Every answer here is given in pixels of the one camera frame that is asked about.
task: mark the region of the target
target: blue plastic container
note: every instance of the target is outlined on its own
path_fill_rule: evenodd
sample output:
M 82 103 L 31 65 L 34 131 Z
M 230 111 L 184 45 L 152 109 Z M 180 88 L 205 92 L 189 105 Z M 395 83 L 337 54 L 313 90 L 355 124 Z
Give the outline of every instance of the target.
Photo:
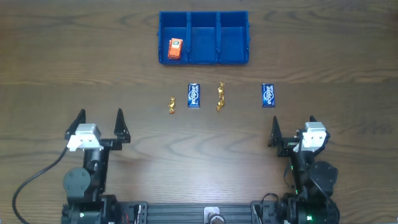
M 159 12 L 162 64 L 244 64 L 249 61 L 247 11 Z M 183 40 L 180 60 L 168 59 L 169 40 Z

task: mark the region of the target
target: wooden table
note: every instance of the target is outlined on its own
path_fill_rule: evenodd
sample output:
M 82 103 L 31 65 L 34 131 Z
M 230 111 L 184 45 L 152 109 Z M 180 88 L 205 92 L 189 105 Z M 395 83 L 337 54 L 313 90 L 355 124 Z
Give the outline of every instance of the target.
M 246 66 L 166 67 L 159 11 L 248 10 Z M 266 146 L 272 117 L 292 136 L 313 114 L 331 133 L 317 160 L 338 168 L 340 223 L 398 216 L 398 3 L 393 0 L 119 0 L 0 3 L 0 219 L 11 198 L 54 161 L 80 108 L 112 136 L 119 107 L 132 143 L 110 155 L 107 194 L 148 202 L 250 202 L 288 192 L 288 159 Z M 218 82 L 226 106 L 215 110 Z M 187 108 L 187 84 L 201 108 Z M 261 108 L 274 83 L 275 109 Z M 169 97 L 176 113 L 169 115 Z M 63 160 L 21 192 L 32 223 L 58 223 Z

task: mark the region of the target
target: gold wrapped candy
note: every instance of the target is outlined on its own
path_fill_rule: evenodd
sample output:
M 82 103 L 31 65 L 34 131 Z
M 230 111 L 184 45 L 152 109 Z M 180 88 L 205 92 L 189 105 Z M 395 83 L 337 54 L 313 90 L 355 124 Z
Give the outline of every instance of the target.
M 174 96 L 170 96 L 170 103 L 169 103 L 169 114 L 174 114 L 174 106 L 175 106 L 175 98 Z
M 216 110 L 220 112 L 222 107 L 224 107 L 225 101 L 224 101 L 224 83 L 220 81 L 220 87 L 218 87 L 218 94 L 220 96 L 220 100 L 217 103 Z

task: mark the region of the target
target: tic tac label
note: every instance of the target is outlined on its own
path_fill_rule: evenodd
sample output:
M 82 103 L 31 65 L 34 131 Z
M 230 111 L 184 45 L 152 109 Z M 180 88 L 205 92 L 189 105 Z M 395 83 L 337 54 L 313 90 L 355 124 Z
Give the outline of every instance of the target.
M 274 84 L 262 84 L 262 107 L 275 107 Z
M 188 107 L 200 107 L 200 85 L 197 83 L 188 84 Z

